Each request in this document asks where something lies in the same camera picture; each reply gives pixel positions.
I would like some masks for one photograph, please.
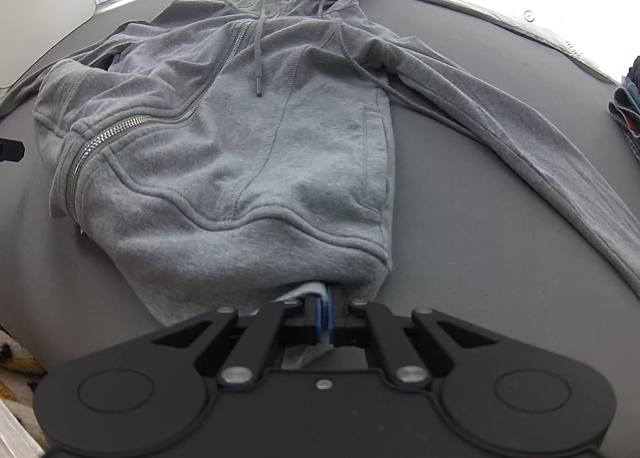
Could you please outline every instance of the gray table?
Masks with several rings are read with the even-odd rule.
[[[170,1],[129,0],[103,9],[37,65],[100,40],[121,22],[151,19]],[[606,114],[613,85],[549,47],[466,14],[417,0],[363,0],[362,6],[373,21],[419,37],[538,109],[640,217],[640,167]],[[0,165],[0,321],[54,366],[158,323],[70,219],[49,218],[51,176],[34,145],[32,107],[27,102],[0,123],[0,136],[27,147],[21,163]],[[604,451],[637,457],[638,298],[488,149],[402,105],[392,106],[392,117],[394,271],[380,300],[399,314],[431,306],[592,365],[618,396]],[[320,365],[359,366],[362,356],[339,350]]]

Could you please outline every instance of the white wall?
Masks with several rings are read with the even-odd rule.
[[[11,86],[94,11],[94,0],[0,0],[0,88]]]

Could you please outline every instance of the light gray fabric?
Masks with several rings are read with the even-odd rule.
[[[523,102],[369,21],[358,0],[174,2],[28,78],[0,116],[40,88],[53,215],[71,215],[170,324],[224,303],[248,312],[311,280],[375,296],[394,195],[381,89],[462,129],[404,99],[380,68],[493,149],[640,291],[640,224],[574,145]],[[262,98],[252,73],[265,75]],[[127,120],[136,127],[118,134]]]
[[[108,7],[34,68],[100,40],[121,22],[149,20],[171,1]],[[415,35],[540,110],[640,216],[640,167],[606,113],[613,85],[550,48],[446,8],[415,0],[362,0],[362,8],[372,21],[399,36]],[[51,176],[35,146],[32,107],[30,100],[0,121],[0,136],[27,147],[19,164],[0,164],[0,319],[50,368],[160,325],[93,241],[78,235],[69,218],[49,217]],[[637,298],[489,149],[403,105],[392,103],[391,110],[394,269],[378,300],[398,314],[431,306],[594,366],[618,399],[604,451],[636,458]],[[344,369],[361,362],[349,357],[340,349],[318,365]]]

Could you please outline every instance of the zipper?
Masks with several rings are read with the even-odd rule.
[[[167,118],[152,117],[151,115],[148,115],[148,114],[140,114],[140,115],[137,115],[136,117],[127,118],[127,120],[118,122],[116,125],[113,125],[108,129],[105,129],[100,134],[95,136],[94,139],[90,140],[89,142],[87,142],[87,144],[85,144],[84,150],[82,151],[82,154],[78,158],[78,161],[72,166],[72,171],[69,174],[68,181],[66,184],[66,196],[65,196],[66,208],[69,211],[69,215],[74,219],[74,221],[78,221],[78,218],[76,217],[76,187],[78,186],[78,178],[80,176],[81,168],[83,167],[83,165],[85,164],[85,162],[87,161],[87,158],[89,158],[91,153],[94,152],[96,149],[98,149],[98,147],[104,145],[105,142],[114,138],[115,136],[121,133],[124,133],[125,131],[129,131],[134,127],[143,125],[145,123],[174,124],[174,123],[183,122],[188,118],[190,118],[200,107],[200,103],[204,99],[206,92],[209,91],[209,88],[213,85],[213,82],[218,77],[220,72],[231,61],[231,59],[233,59],[238,53],[238,50],[240,49],[240,44],[242,43],[242,39],[244,38],[247,28],[249,27],[252,21],[253,20],[248,19],[242,23],[242,25],[240,26],[240,29],[238,30],[236,39],[234,40],[234,44],[231,47],[231,51],[229,52],[227,58],[225,59],[225,62],[222,64],[222,66],[218,70],[218,73],[216,73],[216,75],[211,79],[210,83],[207,84],[207,87],[202,90],[199,97],[193,102],[193,104],[189,106],[189,108],[182,115],[180,115],[180,117],[167,119]]]

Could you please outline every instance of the hoodie pocket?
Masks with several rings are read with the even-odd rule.
[[[362,152],[364,160],[360,204],[380,212],[386,201],[388,160],[385,125],[377,111],[363,111]]]

